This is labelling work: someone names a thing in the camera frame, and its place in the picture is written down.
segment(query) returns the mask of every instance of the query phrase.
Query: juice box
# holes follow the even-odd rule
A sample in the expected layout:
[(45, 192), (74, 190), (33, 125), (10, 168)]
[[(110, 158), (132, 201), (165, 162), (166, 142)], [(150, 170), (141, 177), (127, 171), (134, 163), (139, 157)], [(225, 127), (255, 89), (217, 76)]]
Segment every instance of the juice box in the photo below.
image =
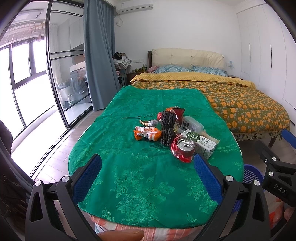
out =
[(198, 154), (202, 154), (205, 159), (210, 158), (217, 145), (215, 142), (189, 129), (182, 132), (181, 135), (192, 140), (195, 143), (195, 152)]

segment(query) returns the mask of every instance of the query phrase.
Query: pillowcase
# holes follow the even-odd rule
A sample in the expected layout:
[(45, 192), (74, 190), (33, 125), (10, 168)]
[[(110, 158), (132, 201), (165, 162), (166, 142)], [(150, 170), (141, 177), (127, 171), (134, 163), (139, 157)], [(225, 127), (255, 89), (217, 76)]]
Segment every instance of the pillowcase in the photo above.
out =
[(155, 70), (157, 70), (159, 68), (159, 66), (152, 66), (151, 68), (148, 69), (148, 73), (154, 72)]
[(181, 66), (177, 66), (177, 65), (167, 65), (167, 66), (160, 67), (154, 71), (154, 73), (156, 74), (169, 73), (169, 72), (191, 72), (191, 70)]
[(225, 74), (223, 72), (223, 70), (219, 69), (219, 68), (192, 66), (192, 69), (193, 69), (194, 72), (205, 73), (205, 74), (215, 74), (215, 75), (220, 75), (220, 76), (227, 76), (227, 74)]

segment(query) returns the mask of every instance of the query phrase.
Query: white wardrobe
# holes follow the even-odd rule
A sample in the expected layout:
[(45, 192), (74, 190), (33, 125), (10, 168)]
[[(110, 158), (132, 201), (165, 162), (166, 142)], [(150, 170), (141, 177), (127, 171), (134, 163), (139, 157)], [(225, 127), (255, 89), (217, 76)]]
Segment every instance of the white wardrobe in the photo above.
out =
[(237, 14), (242, 41), (241, 78), (282, 104), (296, 134), (296, 43), (268, 5)]

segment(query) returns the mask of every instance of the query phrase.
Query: wardrobe handle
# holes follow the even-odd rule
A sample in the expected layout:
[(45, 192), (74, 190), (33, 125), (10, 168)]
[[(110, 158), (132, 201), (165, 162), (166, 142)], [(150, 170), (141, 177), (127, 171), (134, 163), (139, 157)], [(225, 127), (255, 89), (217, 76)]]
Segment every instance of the wardrobe handle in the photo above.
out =
[(270, 44), (270, 52), (271, 52), (271, 68), (272, 68), (272, 47), (271, 47), (271, 44)]

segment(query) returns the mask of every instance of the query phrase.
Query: human hand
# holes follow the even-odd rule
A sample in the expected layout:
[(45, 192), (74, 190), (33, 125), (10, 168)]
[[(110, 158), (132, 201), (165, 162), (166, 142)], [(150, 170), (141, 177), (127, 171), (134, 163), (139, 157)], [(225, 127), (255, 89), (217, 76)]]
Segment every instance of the human hand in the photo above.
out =
[(277, 198), (276, 201), (280, 202), (280, 205), (275, 210), (274, 223), (279, 222), (282, 217), (284, 217), (287, 221), (289, 221), (295, 208), (289, 207), (286, 210), (284, 210), (284, 202), (279, 198)]
[(125, 229), (122, 231), (105, 231), (98, 234), (103, 241), (140, 241), (144, 231), (139, 229)]

